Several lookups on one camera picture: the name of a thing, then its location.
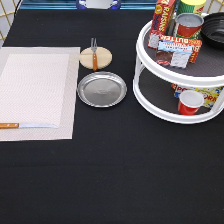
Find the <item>two-tier shelf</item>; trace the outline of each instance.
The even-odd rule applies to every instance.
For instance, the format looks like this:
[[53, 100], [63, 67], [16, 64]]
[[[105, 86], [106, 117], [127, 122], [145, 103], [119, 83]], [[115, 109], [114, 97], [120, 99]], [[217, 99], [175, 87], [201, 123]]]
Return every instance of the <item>two-tier shelf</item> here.
[[152, 21], [142, 28], [136, 44], [133, 90], [139, 103], [155, 116], [175, 123], [194, 124], [217, 116], [224, 108], [224, 90], [212, 109], [201, 107], [196, 115], [184, 116], [178, 112], [171, 83], [198, 88], [224, 86], [224, 52], [202, 42], [195, 64], [189, 63], [187, 69], [163, 67], [154, 61], [155, 50], [147, 46], [151, 25]]

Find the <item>cardboard box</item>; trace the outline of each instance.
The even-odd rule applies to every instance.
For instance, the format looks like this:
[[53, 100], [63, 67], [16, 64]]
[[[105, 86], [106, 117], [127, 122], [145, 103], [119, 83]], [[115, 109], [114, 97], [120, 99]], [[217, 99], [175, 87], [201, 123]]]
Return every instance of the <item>cardboard box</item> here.
[[165, 34], [175, 11], [175, 0], [158, 0], [149, 34], [148, 47], [156, 49], [159, 36]]

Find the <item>small round dish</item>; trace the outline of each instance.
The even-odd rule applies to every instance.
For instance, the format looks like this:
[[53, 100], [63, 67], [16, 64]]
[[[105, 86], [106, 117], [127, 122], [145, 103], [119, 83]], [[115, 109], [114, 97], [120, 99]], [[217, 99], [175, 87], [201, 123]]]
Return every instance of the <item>small round dish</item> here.
[[80, 81], [77, 92], [84, 103], [105, 108], [119, 103], [127, 87], [124, 80], [113, 73], [94, 72]]
[[201, 36], [211, 47], [224, 49], [224, 12], [204, 17]]

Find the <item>snack box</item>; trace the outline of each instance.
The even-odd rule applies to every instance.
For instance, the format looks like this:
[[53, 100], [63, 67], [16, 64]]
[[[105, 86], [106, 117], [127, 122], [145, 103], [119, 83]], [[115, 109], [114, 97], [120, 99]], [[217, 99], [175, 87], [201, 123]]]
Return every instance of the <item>snack box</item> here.
[[175, 11], [175, 0], [158, 0], [149, 34], [148, 47], [156, 49], [161, 34], [165, 34]]
[[184, 42], [180, 43], [177, 41], [160, 39], [155, 60], [160, 65], [186, 68], [192, 53], [192, 45]]
[[195, 39], [185, 39], [185, 38], [180, 38], [180, 37], [171, 37], [171, 36], [165, 36], [161, 35], [160, 40], [167, 40], [167, 41], [172, 41], [174, 43], [184, 43], [187, 45], [192, 45], [193, 46], [193, 53], [190, 57], [189, 62], [195, 63], [195, 60], [198, 56], [198, 52], [201, 49], [201, 40], [195, 40]]
[[215, 88], [193, 88], [193, 87], [184, 87], [180, 85], [176, 85], [176, 90], [174, 93], [174, 96], [176, 98], [179, 98], [180, 93], [182, 93], [184, 90], [195, 90], [197, 92], [200, 92], [204, 96], [204, 107], [212, 108], [215, 101], [217, 100], [218, 96], [223, 90], [223, 87], [215, 87]]

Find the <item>white placemat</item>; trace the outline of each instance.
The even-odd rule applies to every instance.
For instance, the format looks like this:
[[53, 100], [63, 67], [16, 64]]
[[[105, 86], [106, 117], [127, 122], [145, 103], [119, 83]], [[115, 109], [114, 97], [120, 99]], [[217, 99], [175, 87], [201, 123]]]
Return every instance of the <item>white placemat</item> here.
[[59, 126], [0, 129], [0, 141], [72, 138], [79, 53], [80, 48], [0, 50], [0, 123]]

